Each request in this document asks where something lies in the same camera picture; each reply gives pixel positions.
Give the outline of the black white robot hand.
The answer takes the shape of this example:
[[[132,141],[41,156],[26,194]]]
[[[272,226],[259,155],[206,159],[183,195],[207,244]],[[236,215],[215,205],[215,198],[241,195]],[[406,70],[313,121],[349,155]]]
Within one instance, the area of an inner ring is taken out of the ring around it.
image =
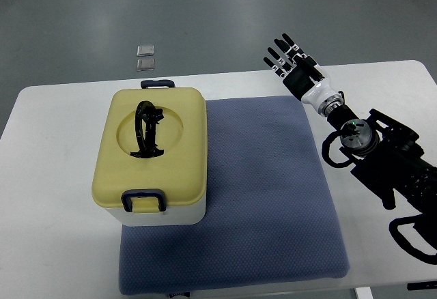
[[[280,51],[269,47],[270,56],[264,57],[264,63],[296,99],[312,106],[323,117],[346,109],[343,94],[330,86],[325,70],[288,34],[283,33],[281,39],[274,39],[274,43]]]

